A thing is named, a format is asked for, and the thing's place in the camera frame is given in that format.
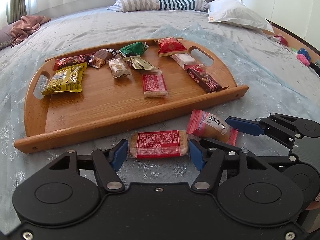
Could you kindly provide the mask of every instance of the pink blanket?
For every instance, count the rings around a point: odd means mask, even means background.
[[[40,25],[50,21],[46,16],[26,15],[16,21],[12,26],[9,34],[13,37],[12,46],[24,41],[32,33],[40,29]]]

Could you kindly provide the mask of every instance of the bed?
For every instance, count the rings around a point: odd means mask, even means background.
[[[53,19],[21,44],[0,51],[0,231],[8,233],[20,223],[11,201],[15,188],[64,151],[74,149],[78,154],[89,154],[97,148],[112,148],[122,138],[130,139],[133,132],[185,129],[188,123],[189,115],[107,138],[25,155],[13,147],[13,141],[25,136],[24,96],[31,77],[44,60],[105,43],[164,36],[182,36],[208,47],[230,68],[239,85],[249,85],[242,99],[208,109],[211,113],[222,118],[233,115],[254,119],[279,112],[320,122],[319,76],[261,33],[209,23],[207,13],[183,10],[119,13],[100,8]],[[236,145],[257,155],[288,153],[265,136],[239,134]],[[88,171],[80,174],[94,180]],[[198,172],[188,158],[128,159],[118,175],[128,187],[135,181],[190,183]]]

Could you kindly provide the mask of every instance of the pillow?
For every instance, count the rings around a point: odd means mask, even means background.
[[[268,21],[244,4],[236,0],[215,0],[209,3],[209,22],[243,27],[253,30],[263,30],[274,35],[273,28]]]
[[[12,44],[12,36],[9,34],[9,31],[13,24],[14,23],[11,23],[0,30],[0,50]]]
[[[109,7],[112,11],[132,12],[140,10],[195,10],[205,11],[208,3],[205,0],[116,0]]]

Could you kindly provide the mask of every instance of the screw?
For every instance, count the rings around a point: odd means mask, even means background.
[[[285,240],[293,240],[296,237],[296,234],[294,232],[289,232],[285,235]]]
[[[208,189],[210,187],[210,184],[208,182],[200,181],[195,183],[196,189]]]
[[[26,231],[26,232],[23,232],[22,237],[25,240],[31,240],[31,239],[33,239],[33,234],[31,234],[30,232]]]
[[[289,157],[289,160],[290,160],[291,162],[295,162],[295,161],[297,160],[297,158],[292,155],[292,156]]]
[[[108,189],[120,189],[122,187],[122,183],[117,181],[112,181],[107,184]]]

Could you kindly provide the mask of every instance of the white bed sheet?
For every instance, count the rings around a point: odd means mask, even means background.
[[[34,66],[26,64],[23,73],[31,78],[39,64],[49,56],[110,42],[148,37],[166,24],[170,24],[177,29],[184,29],[194,22],[198,22],[207,31],[220,34],[237,42],[261,65],[284,80],[297,92],[310,98],[315,105],[320,106],[320,78],[298,62],[293,54],[262,34],[231,25],[209,23],[206,13],[195,11],[118,13],[101,8],[53,19],[23,43],[14,48],[6,48],[0,51],[0,71],[1,74],[12,72],[12,78],[14,78],[16,64],[19,61],[27,62],[26,57],[33,55],[33,57],[37,57],[36,62],[32,62]],[[6,87],[5,80],[1,80],[1,85],[0,114],[9,115],[11,104],[16,102],[14,98],[8,100],[11,95],[10,89]],[[28,82],[24,82],[23,89],[18,93],[25,94],[27,86]],[[21,109],[20,114],[15,117],[16,120],[0,123],[0,140],[2,143],[0,149],[0,230],[5,233],[19,224],[11,203],[14,189],[24,179],[68,149],[64,147],[63,149],[54,149],[32,155],[24,155],[17,150],[9,152],[8,149],[12,149],[9,146],[13,143],[10,131],[15,129],[12,124],[22,125],[23,122],[23,109],[21,107],[23,102],[17,102],[17,105]],[[185,125],[188,118],[188,116],[184,116],[173,120],[171,122],[172,128],[179,129],[179,127],[174,127],[174,123],[177,126],[180,123]],[[152,127],[156,130],[168,128],[161,123]],[[96,140],[94,144],[86,143],[85,145],[74,146],[74,149],[79,154],[88,154],[94,148],[112,147],[122,138],[123,135],[121,134],[114,135],[109,138],[109,145],[105,145],[102,140]],[[141,176],[148,176],[149,180],[156,179],[158,176],[157,172],[152,170],[152,167],[156,164],[133,163],[132,165],[136,165],[137,169],[141,171]],[[183,161],[177,163],[174,167],[174,174],[185,172]]]

